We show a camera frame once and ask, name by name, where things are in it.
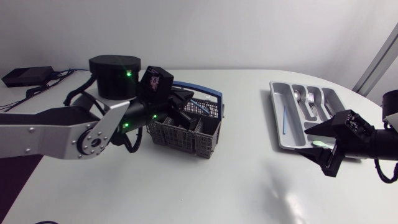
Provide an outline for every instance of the dish rack basket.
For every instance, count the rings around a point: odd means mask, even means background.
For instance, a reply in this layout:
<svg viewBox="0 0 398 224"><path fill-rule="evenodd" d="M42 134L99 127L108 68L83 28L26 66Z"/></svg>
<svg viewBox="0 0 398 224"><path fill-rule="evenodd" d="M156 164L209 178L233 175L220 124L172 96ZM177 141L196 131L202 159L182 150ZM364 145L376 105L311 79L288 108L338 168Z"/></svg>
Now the dish rack basket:
<svg viewBox="0 0 398 224"><path fill-rule="evenodd" d="M209 159L214 152L220 136L223 118L223 94L210 88L184 82L173 82L174 87L199 91L214 96L217 102L193 98L183 111L198 120L194 131L176 126L172 118L162 122L155 121L147 125L147 132L155 144L169 146Z"/></svg>

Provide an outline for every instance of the white wall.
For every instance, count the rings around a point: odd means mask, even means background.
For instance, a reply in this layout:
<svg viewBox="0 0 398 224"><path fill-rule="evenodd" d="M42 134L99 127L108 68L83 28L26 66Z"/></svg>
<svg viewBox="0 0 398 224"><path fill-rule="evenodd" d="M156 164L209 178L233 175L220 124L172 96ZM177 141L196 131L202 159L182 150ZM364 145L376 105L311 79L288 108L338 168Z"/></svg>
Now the white wall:
<svg viewBox="0 0 398 224"><path fill-rule="evenodd" d="M143 68L273 68L352 88L397 9L395 0L0 0L0 76L120 54Z"/></svg>

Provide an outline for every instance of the black power adapter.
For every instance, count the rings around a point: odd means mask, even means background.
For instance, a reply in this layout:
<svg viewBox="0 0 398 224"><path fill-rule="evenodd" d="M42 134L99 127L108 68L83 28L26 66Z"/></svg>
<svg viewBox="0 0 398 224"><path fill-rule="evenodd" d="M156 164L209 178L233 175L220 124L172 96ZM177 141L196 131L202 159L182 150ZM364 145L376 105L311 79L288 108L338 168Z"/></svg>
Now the black power adapter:
<svg viewBox="0 0 398 224"><path fill-rule="evenodd" d="M51 66L16 68L1 80L7 87L46 85L54 72Z"/></svg>

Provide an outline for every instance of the fork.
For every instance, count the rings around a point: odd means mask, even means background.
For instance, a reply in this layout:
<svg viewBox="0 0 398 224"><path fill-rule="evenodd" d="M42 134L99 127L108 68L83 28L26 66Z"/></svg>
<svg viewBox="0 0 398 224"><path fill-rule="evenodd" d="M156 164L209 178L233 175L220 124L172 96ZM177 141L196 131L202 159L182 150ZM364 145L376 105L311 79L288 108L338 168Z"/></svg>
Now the fork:
<svg viewBox="0 0 398 224"><path fill-rule="evenodd" d="M313 92L308 93L308 104L310 105L313 115L318 116L317 108L315 107L315 98Z"/></svg>

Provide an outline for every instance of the blue basket handle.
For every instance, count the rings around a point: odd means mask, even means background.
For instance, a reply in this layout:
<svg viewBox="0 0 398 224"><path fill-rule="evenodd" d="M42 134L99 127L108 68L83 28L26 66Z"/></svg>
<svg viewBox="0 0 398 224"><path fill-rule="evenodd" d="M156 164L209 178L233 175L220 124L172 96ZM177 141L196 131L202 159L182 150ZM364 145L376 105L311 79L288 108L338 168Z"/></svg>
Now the blue basket handle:
<svg viewBox="0 0 398 224"><path fill-rule="evenodd" d="M179 81L173 81L173 86L188 88L191 90L199 91L201 93L205 93L207 95L214 96L215 98L217 98L218 120L221 121L223 119L223 94L221 92L204 86Z"/></svg>

